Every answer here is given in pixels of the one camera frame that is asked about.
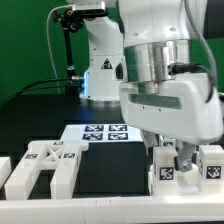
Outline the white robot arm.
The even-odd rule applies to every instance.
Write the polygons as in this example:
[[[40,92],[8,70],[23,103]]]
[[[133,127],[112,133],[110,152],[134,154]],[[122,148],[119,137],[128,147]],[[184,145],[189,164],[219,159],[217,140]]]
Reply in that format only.
[[[195,147],[223,134],[216,68],[189,57],[190,39],[203,37],[207,0],[67,2],[89,34],[82,102],[119,104],[149,147],[160,135],[175,139],[176,168],[190,170]]]

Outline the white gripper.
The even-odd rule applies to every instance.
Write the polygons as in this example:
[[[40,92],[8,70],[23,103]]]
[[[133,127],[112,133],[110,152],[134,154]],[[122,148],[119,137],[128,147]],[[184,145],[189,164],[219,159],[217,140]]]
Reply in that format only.
[[[217,89],[213,88],[209,101],[208,95],[205,73],[178,74],[174,80],[160,82],[157,94],[139,93],[136,83],[120,84],[123,119],[141,129],[146,154],[158,145],[156,134],[177,139],[174,161],[181,172],[192,169],[195,145],[213,143],[224,133]]]

